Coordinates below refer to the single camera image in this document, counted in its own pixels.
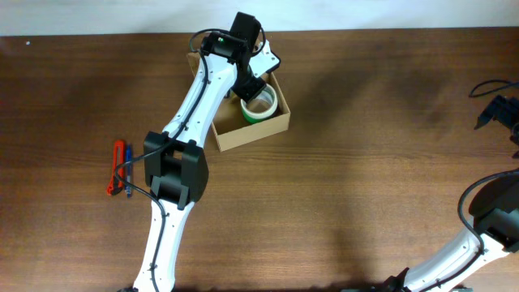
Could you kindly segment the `blue pen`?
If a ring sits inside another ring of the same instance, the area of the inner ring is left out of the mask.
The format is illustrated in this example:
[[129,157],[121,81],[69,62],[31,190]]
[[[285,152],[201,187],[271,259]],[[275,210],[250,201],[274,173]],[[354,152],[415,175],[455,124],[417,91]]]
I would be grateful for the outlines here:
[[[125,162],[127,163],[125,175],[126,175],[126,181],[128,183],[130,183],[132,180],[132,164],[131,164],[132,158],[133,158],[132,148],[131,148],[131,145],[128,144],[127,149],[126,149],[126,156],[125,156]],[[125,192],[127,194],[127,198],[130,199],[132,197],[132,188],[129,187],[128,185],[126,185]]]

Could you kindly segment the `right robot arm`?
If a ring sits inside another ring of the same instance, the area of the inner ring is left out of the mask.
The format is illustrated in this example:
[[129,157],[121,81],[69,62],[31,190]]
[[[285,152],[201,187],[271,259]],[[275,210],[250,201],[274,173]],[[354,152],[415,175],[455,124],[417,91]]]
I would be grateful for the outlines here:
[[405,268],[365,291],[460,291],[467,277],[518,252],[518,170],[487,175],[470,184],[457,203],[463,225],[429,260]]

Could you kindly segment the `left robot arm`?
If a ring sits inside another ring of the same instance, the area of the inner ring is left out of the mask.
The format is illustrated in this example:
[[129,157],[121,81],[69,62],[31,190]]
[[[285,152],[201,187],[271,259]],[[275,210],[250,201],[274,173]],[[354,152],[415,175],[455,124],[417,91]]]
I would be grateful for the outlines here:
[[228,92],[243,101],[265,88],[262,74],[275,70],[278,58],[260,59],[265,47],[255,46],[264,35],[253,15],[236,14],[228,30],[206,28],[199,49],[199,66],[180,109],[162,132],[144,140],[144,191],[151,200],[152,219],[143,263],[131,290],[171,291],[183,228],[208,182],[204,144],[208,129]]

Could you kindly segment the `white masking tape roll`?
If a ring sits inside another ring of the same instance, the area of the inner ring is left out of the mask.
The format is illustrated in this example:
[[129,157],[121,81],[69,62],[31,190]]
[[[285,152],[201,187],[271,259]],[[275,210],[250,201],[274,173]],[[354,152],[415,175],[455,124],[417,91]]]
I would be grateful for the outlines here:
[[266,87],[248,102],[240,101],[243,117],[251,124],[271,118],[278,108],[278,97],[272,85]]

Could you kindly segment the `green tape roll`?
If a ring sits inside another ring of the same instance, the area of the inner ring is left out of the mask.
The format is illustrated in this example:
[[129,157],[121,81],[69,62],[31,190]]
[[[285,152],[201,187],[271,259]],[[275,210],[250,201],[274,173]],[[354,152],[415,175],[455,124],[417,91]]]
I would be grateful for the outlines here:
[[277,105],[266,101],[253,101],[250,104],[241,102],[243,117],[250,123],[255,124],[273,117],[277,111]]

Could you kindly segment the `orange utility knife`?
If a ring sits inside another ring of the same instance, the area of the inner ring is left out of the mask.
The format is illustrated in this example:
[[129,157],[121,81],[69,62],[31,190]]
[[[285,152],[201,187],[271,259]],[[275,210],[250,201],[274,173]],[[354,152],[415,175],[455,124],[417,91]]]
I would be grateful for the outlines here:
[[109,196],[117,195],[124,188],[124,184],[121,181],[121,178],[124,176],[124,169],[117,170],[117,167],[125,161],[125,154],[126,154],[125,141],[116,140],[114,142],[114,148],[113,148],[113,162],[112,162],[111,177],[110,177],[109,185],[107,186],[107,189],[106,189],[106,193]]

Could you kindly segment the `brown cardboard box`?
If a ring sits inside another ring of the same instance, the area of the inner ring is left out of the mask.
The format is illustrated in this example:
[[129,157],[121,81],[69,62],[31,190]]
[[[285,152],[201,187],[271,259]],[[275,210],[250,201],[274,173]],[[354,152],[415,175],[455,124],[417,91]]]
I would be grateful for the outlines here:
[[260,76],[272,85],[278,97],[275,115],[250,124],[242,115],[240,99],[231,90],[238,68],[227,58],[209,54],[199,60],[195,80],[186,96],[186,113],[190,115],[182,138],[194,140],[202,147],[211,131],[220,151],[236,148],[270,135],[286,131],[290,123],[290,109],[273,73]]

